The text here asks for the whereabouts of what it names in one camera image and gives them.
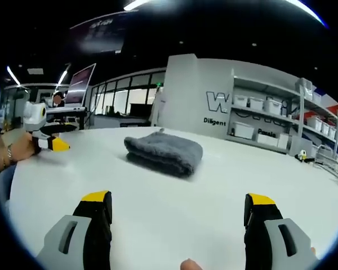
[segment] table surface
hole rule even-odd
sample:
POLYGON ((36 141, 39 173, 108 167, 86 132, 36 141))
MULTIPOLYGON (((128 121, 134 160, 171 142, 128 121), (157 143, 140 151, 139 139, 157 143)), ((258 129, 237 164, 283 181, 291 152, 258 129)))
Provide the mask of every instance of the table surface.
POLYGON ((110 190, 112 269, 179 269, 191 258, 204 269, 244 269, 244 199, 271 197, 283 217, 306 232, 323 257, 338 235, 338 185, 324 170, 275 152, 166 129, 196 141, 204 156, 187 180, 133 165, 123 140, 158 128, 94 129, 61 134, 67 152, 42 152, 18 163, 10 217, 36 256, 44 236, 81 198, 110 190))

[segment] white wall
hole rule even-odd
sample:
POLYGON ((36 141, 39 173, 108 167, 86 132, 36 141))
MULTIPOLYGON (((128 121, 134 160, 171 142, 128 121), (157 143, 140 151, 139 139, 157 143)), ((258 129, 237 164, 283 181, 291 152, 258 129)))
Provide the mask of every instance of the white wall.
POLYGON ((229 115, 225 113, 225 108, 209 110, 207 92, 227 96, 233 87, 232 72, 239 77, 270 82, 289 89, 294 89, 298 80, 280 70, 248 62, 198 59, 194 54, 171 56, 164 81, 166 103, 158 122, 167 128, 225 138, 229 115), (226 122, 226 126, 204 123, 204 118, 226 122))

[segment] yellow object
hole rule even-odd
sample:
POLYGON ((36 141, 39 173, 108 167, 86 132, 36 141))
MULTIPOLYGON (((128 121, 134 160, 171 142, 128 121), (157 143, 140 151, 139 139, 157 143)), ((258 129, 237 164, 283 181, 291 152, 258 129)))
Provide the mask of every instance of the yellow object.
POLYGON ((249 195, 252 197, 254 205, 275 204, 275 202, 267 196, 258 195, 258 194, 254 194, 254 193, 249 193, 249 195))
POLYGON ((59 152, 59 151, 66 151, 69 150, 70 146, 64 142, 62 139, 60 138, 55 138, 52 140, 52 150, 59 152))
POLYGON ((104 201, 104 196, 107 194, 109 191, 104 190, 104 191, 99 191, 99 192, 94 192, 86 195, 83 197, 81 200, 82 201, 104 201))

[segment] white shelving unit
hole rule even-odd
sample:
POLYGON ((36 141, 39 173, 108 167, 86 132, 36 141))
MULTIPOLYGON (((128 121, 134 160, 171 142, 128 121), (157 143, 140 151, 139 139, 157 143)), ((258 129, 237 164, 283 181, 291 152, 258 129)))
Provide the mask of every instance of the white shelving unit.
MULTIPOLYGON (((273 119, 273 120, 278 120, 280 122, 288 124, 288 126, 296 126, 298 130, 298 136, 302 137, 303 135, 303 129, 312 133, 315 133, 315 135, 319 136, 320 138, 330 141, 335 144, 335 149, 333 151, 333 155, 337 153, 338 149, 338 112, 337 115, 329 111, 327 108, 323 107, 320 104, 317 104, 316 102, 312 100, 307 100, 304 97, 303 92, 299 92, 293 89, 288 89, 279 85, 267 83, 267 82, 262 82, 260 80, 253 80, 253 79, 248 79, 244 77, 239 77, 239 76, 234 76, 234 83, 233 83, 233 88, 232 92, 229 93, 229 108, 228 108, 228 113, 230 115, 231 111, 243 111, 248 114, 254 114, 254 115, 259 115, 263 116, 265 118, 273 119), (264 94, 268 94, 271 96, 277 96, 281 97, 285 100, 288 101, 288 108, 287 111, 292 111, 291 107, 292 104, 299 104, 299 120, 297 119, 291 119, 283 115, 274 115, 270 114, 265 111, 260 111, 260 110, 254 110, 249 107, 242 107, 242 106, 237 106, 233 104, 233 92, 234 92, 234 87, 239 87, 239 88, 244 88, 244 89, 249 89, 252 91, 256 92, 261 92, 264 94), (304 124, 304 110, 308 109, 310 111, 315 112, 316 114, 323 116, 327 122, 332 123, 336 125, 336 138, 332 139, 329 136, 323 134, 322 132, 317 131, 316 129, 305 125, 304 124)), ((262 143, 258 143, 256 141, 248 140, 248 139, 243 139, 243 138, 238 138, 234 136, 229 136, 229 128, 228 128, 228 136, 226 138, 228 141, 234 141, 234 142, 239 142, 243 143, 246 145, 251 145, 263 149, 268 149, 276 152, 281 152, 281 153, 288 153, 288 150, 283 150, 277 147, 273 147, 270 145, 265 145, 262 143)))

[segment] gray gripper part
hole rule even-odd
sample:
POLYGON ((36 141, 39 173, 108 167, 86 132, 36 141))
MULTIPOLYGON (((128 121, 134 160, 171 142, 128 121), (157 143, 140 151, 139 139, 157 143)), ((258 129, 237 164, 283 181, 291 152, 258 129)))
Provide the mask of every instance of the gray gripper part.
POLYGON ((266 220, 264 224, 272 245, 272 270, 307 270, 315 267, 318 259, 310 249, 310 238, 294 221, 286 218, 266 220))
POLYGON ((48 231, 37 256, 44 269, 84 270, 84 241, 90 222, 91 218, 66 215, 48 231))

